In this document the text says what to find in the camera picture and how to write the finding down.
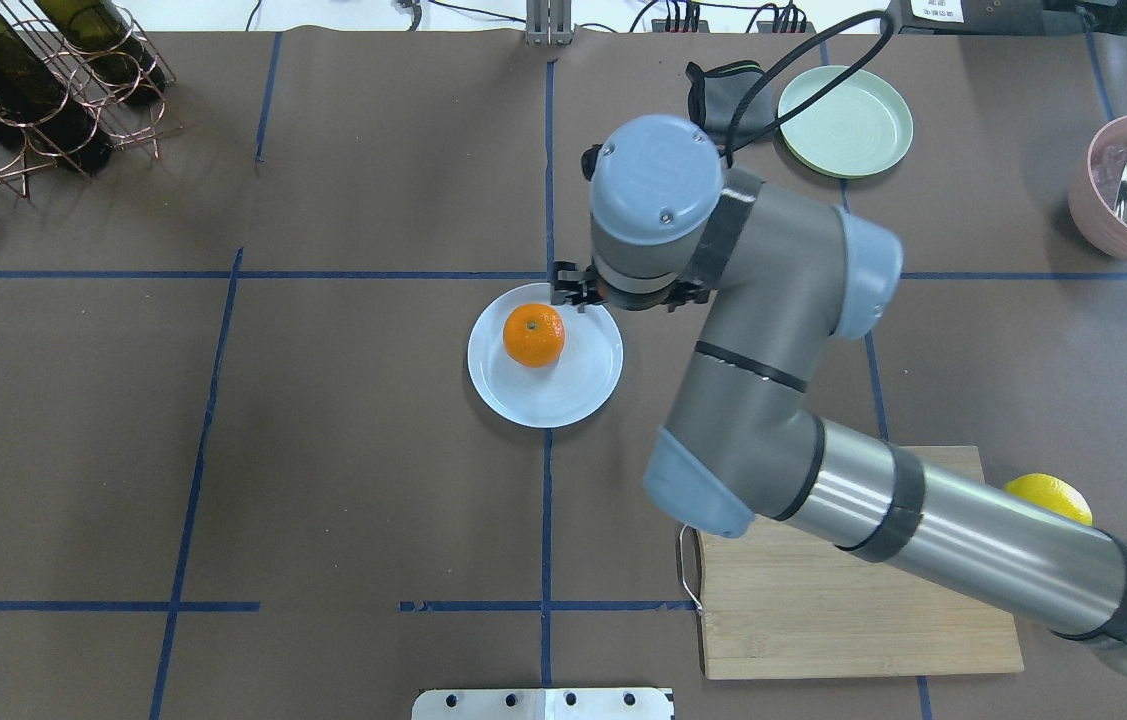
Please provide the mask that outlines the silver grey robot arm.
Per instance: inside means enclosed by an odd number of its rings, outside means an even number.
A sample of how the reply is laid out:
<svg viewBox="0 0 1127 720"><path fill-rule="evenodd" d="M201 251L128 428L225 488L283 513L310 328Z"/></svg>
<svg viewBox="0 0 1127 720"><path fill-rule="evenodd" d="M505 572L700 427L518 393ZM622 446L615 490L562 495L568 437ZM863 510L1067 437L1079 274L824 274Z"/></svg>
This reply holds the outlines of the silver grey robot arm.
<svg viewBox="0 0 1127 720"><path fill-rule="evenodd" d="M704 128L630 119L583 154L591 268L554 304L709 304L642 486L687 527L784 521L866 562L1029 617L1127 676L1127 541L806 409L833 338L859 340L900 282L900 240L726 168Z"/></svg>

